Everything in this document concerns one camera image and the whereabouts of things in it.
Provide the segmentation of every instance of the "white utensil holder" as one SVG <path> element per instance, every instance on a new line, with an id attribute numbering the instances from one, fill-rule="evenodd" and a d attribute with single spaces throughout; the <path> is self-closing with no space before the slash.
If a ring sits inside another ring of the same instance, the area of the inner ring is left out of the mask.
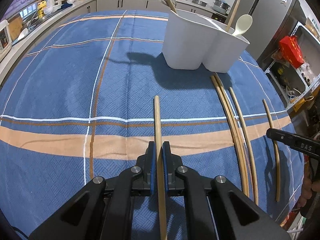
<path id="1" fill-rule="evenodd" d="M 169 67 L 197 69 L 218 31 L 197 14 L 177 9 L 169 14 L 162 53 Z"/>
<path id="2" fill-rule="evenodd" d="M 212 72 L 226 73 L 250 44 L 243 36 L 234 37 L 226 25 L 177 9 L 170 12 L 162 53 L 169 67 L 197 69 L 201 63 Z"/>

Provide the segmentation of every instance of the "rice cooker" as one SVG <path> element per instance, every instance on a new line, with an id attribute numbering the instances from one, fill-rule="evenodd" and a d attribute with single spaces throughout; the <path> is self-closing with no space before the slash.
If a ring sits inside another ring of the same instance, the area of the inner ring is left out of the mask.
<path id="1" fill-rule="evenodd" d="M 7 20 L 0 22 L 0 62 L 8 54 L 12 46 L 9 34 L 9 24 Z"/>

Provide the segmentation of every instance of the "white spoon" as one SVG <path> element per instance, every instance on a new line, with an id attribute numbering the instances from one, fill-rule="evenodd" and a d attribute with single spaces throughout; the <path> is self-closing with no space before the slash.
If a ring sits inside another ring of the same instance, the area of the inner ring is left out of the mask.
<path id="1" fill-rule="evenodd" d="M 232 36 L 238 36 L 244 34 L 252 25 L 252 17 L 249 14 L 244 14 L 239 17 L 236 22 L 236 29 Z"/>

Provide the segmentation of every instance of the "yellow bottle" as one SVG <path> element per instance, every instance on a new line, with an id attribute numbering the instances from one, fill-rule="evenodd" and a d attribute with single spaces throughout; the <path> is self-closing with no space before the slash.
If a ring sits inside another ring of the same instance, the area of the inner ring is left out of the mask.
<path id="1" fill-rule="evenodd" d="M 43 9 L 47 6 L 47 2 L 41 1 L 40 3 L 38 3 L 38 18 L 41 19 L 44 16 L 44 12 Z"/>

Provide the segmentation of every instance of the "blue gripper pad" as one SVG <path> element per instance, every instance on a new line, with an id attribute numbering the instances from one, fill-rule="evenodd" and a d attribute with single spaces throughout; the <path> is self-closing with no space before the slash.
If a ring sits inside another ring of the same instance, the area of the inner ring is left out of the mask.
<path id="1" fill-rule="evenodd" d="M 162 161 L 163 161 L 163 172 L 164 172 L 164 186 L 165 191 L 168 192 L 168 170 L 167 170 L 167 161 L 165 158 L 164 144 L 162 144 Z"/>
<path id="2" fill-rule="evenodd" d="M 156 182 L 155 177 L 156 177 L 156 143 L 153 143 L 151 178 L 150 178 L 151 195 L 153 195 L 153 192 L 155 190 L 155 182 Z"/>

